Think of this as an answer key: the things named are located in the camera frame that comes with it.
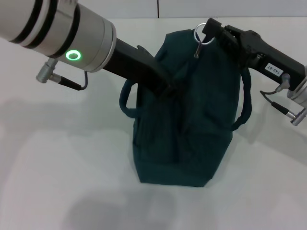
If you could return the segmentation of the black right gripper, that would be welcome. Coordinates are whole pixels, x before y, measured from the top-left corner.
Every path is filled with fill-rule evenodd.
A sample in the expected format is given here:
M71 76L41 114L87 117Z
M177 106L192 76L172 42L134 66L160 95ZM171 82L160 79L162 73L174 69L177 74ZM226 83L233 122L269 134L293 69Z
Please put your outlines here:
M276 83L282 83L282 75L290 75L290 90L295 90L305 79L305 67L298 61L264 42L259 34L243 31L231 25L222 26L209 18L202 33L202 43L216 40L221 49L240 69L251 68L267 76Z

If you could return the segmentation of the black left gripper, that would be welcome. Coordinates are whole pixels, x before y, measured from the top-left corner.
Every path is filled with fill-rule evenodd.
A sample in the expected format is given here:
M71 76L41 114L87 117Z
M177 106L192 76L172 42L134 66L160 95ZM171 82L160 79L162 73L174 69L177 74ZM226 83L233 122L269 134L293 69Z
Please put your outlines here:
M146 49L120 39L103 69L147 88L156 97L169 98L184 92L184 83L171 81L169 72Z

